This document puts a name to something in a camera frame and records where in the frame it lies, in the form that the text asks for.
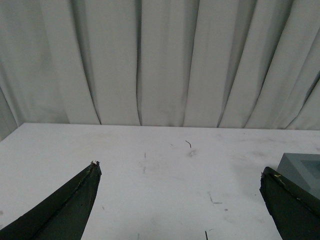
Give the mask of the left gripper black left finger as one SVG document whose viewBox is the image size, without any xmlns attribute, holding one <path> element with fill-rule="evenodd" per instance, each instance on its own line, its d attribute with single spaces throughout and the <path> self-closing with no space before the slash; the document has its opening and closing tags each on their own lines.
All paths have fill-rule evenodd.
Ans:
<svg viewBox="0 0 320 240">
<path fill-rule="evenodd" d="M 2 240 L 80 240 L 98 192 L 100 163 L 66 182 L 24 215 L 1 229 Z"/>
</svg>

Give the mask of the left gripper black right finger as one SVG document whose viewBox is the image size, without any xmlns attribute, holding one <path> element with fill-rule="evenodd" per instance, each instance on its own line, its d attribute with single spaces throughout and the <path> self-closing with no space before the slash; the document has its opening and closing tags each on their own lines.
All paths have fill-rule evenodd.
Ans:
<svg viewBox="0 0 320 240">
<path fill-rule="evenodd" d="M 261 173 L 266 208 L 283 240 L 320 238 L 320 200 L 270 167 Z"/>
</svg>

